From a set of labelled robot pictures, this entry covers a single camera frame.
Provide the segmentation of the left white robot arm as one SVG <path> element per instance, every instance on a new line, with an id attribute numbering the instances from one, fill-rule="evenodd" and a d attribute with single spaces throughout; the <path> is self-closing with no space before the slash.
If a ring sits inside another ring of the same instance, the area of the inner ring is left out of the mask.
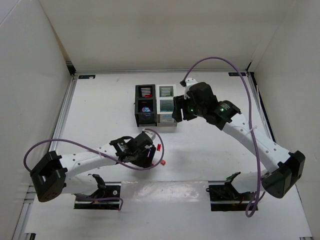
<path id="1" fill-rule="evenodd" d="M 49 151 L 33 168 L 27 168 L 38 201 L 45 203 L 61 194 L 73 194 L 85 200 L 96 197 L 105 189 L 104 182 L 90 171 L 101 167 L 122 165 L 137 171 L 154 168 L 155 138 L 155 132 L 144 129 L 136 137 L 123 136 L 98 148 L 67 140 L 84 151 L 65 155 Z M 78 177 L 85 172 L 86 177 Z"/>

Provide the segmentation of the purple lotus flower lego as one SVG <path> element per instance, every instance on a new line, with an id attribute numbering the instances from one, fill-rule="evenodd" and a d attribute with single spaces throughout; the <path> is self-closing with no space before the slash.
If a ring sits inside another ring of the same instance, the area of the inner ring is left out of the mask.
<path id="1" fill-rule="evenodd" d="M 141 109 L 141 111 L 142 111 L 143 113 L 149 113 L 149 112 L 151 112 L 152 110 L 151 110 L 149 107 L 144 106 L 144 107 Z"/>

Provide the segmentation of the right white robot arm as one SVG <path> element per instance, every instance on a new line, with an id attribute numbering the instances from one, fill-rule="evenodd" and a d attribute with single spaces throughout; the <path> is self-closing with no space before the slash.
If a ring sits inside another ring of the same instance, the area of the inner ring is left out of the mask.
<path id="1" fill-rule="evenodd" d="M 181 81 L 184 94 L 173 98 L 172 117 L 176 122 L 197 117 L 216 126 L 259 157 L 267 173 L 262 177 L 262 187 L 271 196 L 281 199 L 301 178 L 305 155 L 279 146 L 259 130 L 249 125 L 241 110 L 228 100 L 219 101 L 212 88 L 193 78 Z"/>

